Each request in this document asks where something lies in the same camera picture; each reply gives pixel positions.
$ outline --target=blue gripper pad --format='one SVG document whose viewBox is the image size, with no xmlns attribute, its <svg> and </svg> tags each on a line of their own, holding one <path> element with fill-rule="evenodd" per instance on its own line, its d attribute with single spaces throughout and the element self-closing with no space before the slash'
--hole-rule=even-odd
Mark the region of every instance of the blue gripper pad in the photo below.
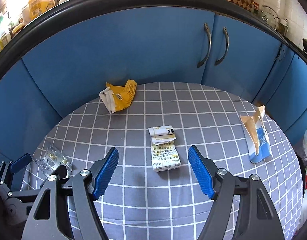
<svg viewBox="0 0 307 240">
<path fill-rule="evenodd" d="M 110 153 L 108 159 L 106 160 L 100 172 L 98 173 L 98 176 L 95 178 L 95 188 L 92 192 L 94 199 L 98 199 L 106 191 L 110 179 L 116 169 L 118 161 L 119 161 L 119 152 L 115 148 Z"/>
<path fill-rule="evenodd" d="M 193 146 L 188 150 L 188 159 L 202 192 L 212 199 L 215 195 L 212 177 Z"/>
</svg>

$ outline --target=plastic wrapper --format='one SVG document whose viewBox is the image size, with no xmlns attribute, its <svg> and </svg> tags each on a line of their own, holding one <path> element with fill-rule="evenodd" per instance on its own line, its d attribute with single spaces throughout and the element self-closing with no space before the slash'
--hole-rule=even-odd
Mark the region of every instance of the plastic wrapper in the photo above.
<svg viewBox="0 0 307 240">
<path fill-rule="evenodd" d="M 41 159 L 35 159 L 35 162 L 46 177 L 49 177 L 50 174 L 60 166 L 60 164 L 67 168 L 66 178 L 71 174 L 71 163 L 68 161 L 67 157 L 52 144 L 49 145 L 44 156 Z"/>
<path fill-rule="evenodd" d="M 302 158 L 304 165 L 307 166 L 307 129 L 296 145 L 293 146 L 296 153 Z"/>
</svg>

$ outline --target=metal handle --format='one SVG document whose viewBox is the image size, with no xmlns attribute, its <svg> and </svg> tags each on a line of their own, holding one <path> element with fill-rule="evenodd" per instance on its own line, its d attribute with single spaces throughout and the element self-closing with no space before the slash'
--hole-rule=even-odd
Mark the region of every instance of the metal handle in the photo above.
<svg viewBox="0 0 307 240">
<path fill-rule="evenodd" d="M 200 68 L 208 60 L 209 55 L 210 55 L 210 50 L 211 50 L 211 33 L 210 33 L 210 29 L 208 27 L 208 24 L 205 23 L 203 28 L 204 28 L 205 32 L 207 33 L 207 36 L 208 36 L 209 48 L 208 48 L 207 55 L 204 57 L 204 59 L 201 60 L 200 62 L 198 62 L 197 68 Z"/>
<path fill-rule="evenodd" d="M 279 61 L 283 60 L 285 58 L 285 56 L 286 56 L 285 50 L 283 49 L 282 51 L 283 51 L 283 57 L 282 57 L 282 59 L 279 59 Z"/>
<path fill-rule="evenodd" d="M 218 66 L 224 60 L 224 58 L 226 57 L 226 55 L 228 53 L 228 49 L 229 49 L 229 35 L 228 35 L 226 27 L 223 27 L 223 34 L 226 37 L 226 51 L 224 52 L 222 58 L 215 62 L 215 66 Z"/>
</svg>

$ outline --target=blue cabinet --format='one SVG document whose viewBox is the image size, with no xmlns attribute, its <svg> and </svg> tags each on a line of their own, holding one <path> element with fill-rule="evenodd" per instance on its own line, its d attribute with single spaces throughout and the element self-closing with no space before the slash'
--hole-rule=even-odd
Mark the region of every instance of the blue cabinet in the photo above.
<svg viewBox="0 0 307 240">
<path fill-rule="evenodd" d="M 285 131 L 285 135 L 291 145 L 295 145 L 304 135 L 307 129 L 307 109 L 301 114 L 299 119 Z"/>
<path fill-rule="evenodd" d="M 0 162 L 33 154 L 60 120 L 22 60 L 18 61 L 0 80 Z"/>
<path fill-rule="evenodd" d="M 42 93 L 65 117 L 95 98 L 106 82 L 201 83 L 204 66 L 197 68 L 197 63 L 208 49 L 204 23 L 212 31 L 214 15 L 180 7 L 109 13 L 53 35 L 23 61 Z"/>
<path fill-rule="evenodd" d="M 273 96 L 291 64 L 295 53 L 286 45 L 281 46 L 280 54 L 271 69 L 268 78 L 254 99 L 254 103 L 266 105 Z"/>
<path fill-rule="evenodd" d="M 295 55 L 279 87 L 266 104 L 266 110 L 285 132 L 306 109 L 307 65 Z"/>
<path fill-rule="evenodd" d="M 223 28 L 229 35 L 229 50 L 224 60 L 215 66 L 225 52 Z M 211 54 L 206 64 L 202 84 L 216 87 L 252 102 L 279 51 L 280 42 L 248 24 L 215 15 Z"/>
</svg>

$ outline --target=yellow bottle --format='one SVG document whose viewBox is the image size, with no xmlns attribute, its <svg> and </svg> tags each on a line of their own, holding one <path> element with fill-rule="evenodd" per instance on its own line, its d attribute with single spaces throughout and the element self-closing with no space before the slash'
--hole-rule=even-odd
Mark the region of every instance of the yellow bottle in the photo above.
<svg viewBox="0 0 307 240">
<path fill-rule="evenodd" d="M 37 18 L 47 10 L 55 6 L 54 0 L 29 0 L 28 6 L 30 9 L 31 19 Z"/>
</svg>

